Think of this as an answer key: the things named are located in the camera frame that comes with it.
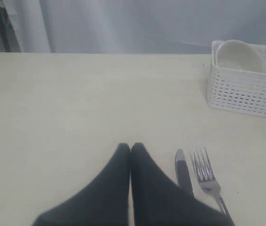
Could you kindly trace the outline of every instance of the knife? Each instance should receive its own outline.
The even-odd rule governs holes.
[[[175,169],[177,175],[177,182],[181,189],[194,197],[193,188],[191,186],[191,179],[189,169],[185,161],[182,149],[178,149],[175,157]]]

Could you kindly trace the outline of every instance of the black pole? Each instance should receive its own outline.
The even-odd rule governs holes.
[[[11,52],[9,42],[7,39],[7,35],[6,35],[6,27],[3,23],[1,12],[0,12],[0,35],[1,35],[2,42],[3,42],[4,48],[5,48],[5,52]]]

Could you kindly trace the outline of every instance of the plastic basket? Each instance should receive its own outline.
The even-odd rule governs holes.
[[[266,118],[266,74],[217,67],[215,53],[223,41],[212,42],[208,105],[221,110]],[[266,46],[251,45],[266,61]]]

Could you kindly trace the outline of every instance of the curtain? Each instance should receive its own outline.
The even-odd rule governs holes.
[[[209,53],[266,45],[266,0],[3,0],[23,52]]]

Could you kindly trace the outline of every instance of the fork handle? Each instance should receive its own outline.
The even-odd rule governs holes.
[[[231,215],[229,214],[227,207],[225,205],[225,202],[223,200],[223,198],[221,196],[218,197],[219,203],[220,203],[220,207],[222,208],[223,213],[228,216],[228,218],[231,220],[231,222],[233,223],[233,220],[231,218]]]

